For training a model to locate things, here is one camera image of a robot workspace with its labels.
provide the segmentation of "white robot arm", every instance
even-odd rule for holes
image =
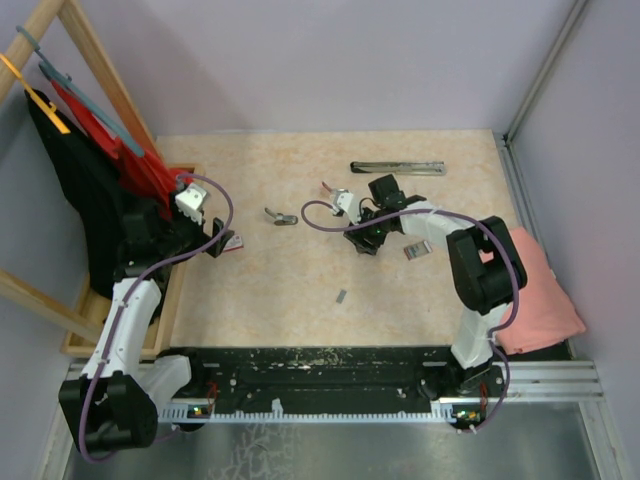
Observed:
[[[204,233],[206,198],[206,190],[191,184],[175,195],[170,223],[158,216],[155,204],[144,201],[123,219],[130,234],[120,244],[111,309],[102,335],[80,378],[63,382],[58,393],[76,446],[85,458],[90,459],[95,451],[151,445],[158,412],[178,390],[203,381],[203,367],[193,349],[162,352],[144,373],[139,362],[170,265],[198,252],[217,257],[233,236],[218,219],[213,221],[213,238]]]
[[[391,175],[372,182],[370,189],[374,196],[374,203],[379,206],[381,210],[378,212],[372,212],[369,209],[363,210],[361,208],[361,199],[353,193],[348,190],[332,190],[331,200],[334,214],[346,214],[352,225],[359,225],[371,218],[375,218],[373,217],[374,215],[379,217],[380,214],[392,213],[394,211],[409,212],[411,210],[429,210],[431,213],[402,215],[398,217],[394,226],[387,226],[387,230],[419,236],[427,240],[430,244],[449,252],[451,236],[454,232],[464,234],[465,231],[474,228],[474,225],[468,221],[438,215],[438,208],[422,197],[416,196],[405,199],[404,194],[397,189],[397,184]],[[359,253],[375,254],[377,248],[384,242],[384,235],[386,235],[387,232],[380,232],[377,227],[374,228],[376,228],[375,233],[383,235],[381,240],[378,240],[373,232],[368,237],[366,233],[364,235],[350,236],[345,234],[345,236],[356,245],[356,250]],[[510,250],[515,254],[514,263],[520,266],[520,288],[522,288],[526,283],[526,274],[521,267],[519,258],[517,258],[515,248],[511,248]],[[482,312],[478,311],[478,309],[471,309],[467,305],[464,306],[460,330],[458,331],[455,342],[451,346],[451,352],[460,364],[460,367],[465,370],[479,367],[486,364],[493,357],[487,332],[500,324],[508,306],[509,302],[494,302],[492,308],[481,309],[483,310]]]

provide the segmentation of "marble-pattern surface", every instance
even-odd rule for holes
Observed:
[[[492,133],[403,131],[220,134],[161,137],[169,163],[204,165],[235,205],[232,228],[245,247],[217,259],[190,260],[171,344],[175,346],[443,345],[454,339],[461,303],[442,251],[408,261],[418,239],[391,234],[375,257],[358,255],[341,234],[300,220],[277,227],[264,207],[299,216],[309,199],[328,200],[320,182],[369,196],[374,175],[352,161],[446,162],[445,177],[398,176],[407,196],[476,218],[516,225]],[[226,219],[213,192],[209,219]],[[322,207],[312,220],[346,225]],[[347,294],[342,303],[340,290]]]

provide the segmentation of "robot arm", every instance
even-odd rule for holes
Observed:
[[[346,214],[351,225],[359,225],[395,212],[427,210],[431,213],[398,216],[345,232],[344,236],[355,245],[358,253],[369,255],[375,255],[386,235],[394,231],[419,236],[448,251],[456,291],[464,304],[460,330],[451,352],[464,370],[489,362],[493,352],[487,331],[500,324],[513,294],[506,266],[495,246],[471,222],[438,215],[437,207],[424,197],[406,198],[392,175],[371,182],[369,189],[373,203],[379,208],[377,211],[361,208],[360,199],[348,190],[332,190],[334,214]],[[490,217],[482,223],[507,251],[518,277],[518,286],[524,287],[526,273],[504,222]],[[483,262],[480,251],[493,253],[494,258]]]
[[[178,390],[202,380],[198,358],[186,349],[163,352],[166,355],[161,354],[144,372],[139,362],[149,324],[167,286],[166,259],[177,260],[176,255],[186,259],[191,255],[185,252],[194,249],[216,257],[233,236],[231,230],[222,231],[218,219],[213,226],[218,240],[204,233],[206,193],[195,184],[177,193],[169,222],[158,216],[147,199],[141,199],[123,219],[127,237],[119,248],[113,299],[102,335],[80,378],[63,382],[58,394],[83,455],[148,447],[156,437],[158,412]],[[148,276],[139,281],[143,272]]]

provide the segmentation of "black cloth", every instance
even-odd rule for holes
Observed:
[[[49,103],[44,93],[36,93]],[[82,219],[91,288],[111,298],[117,250],[125,237],[122,218],[137,197],[118,184],[119,173],[109,158],[68,117],[56,111],[71,130],[63,135],[27,92],[25,95],[64,196]]]

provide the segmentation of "metal floor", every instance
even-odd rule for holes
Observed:
[[[574,404],[506,405],[477,436],[446,425],[207,425],[86,464],[65,480],[589,480],[598,474]]]

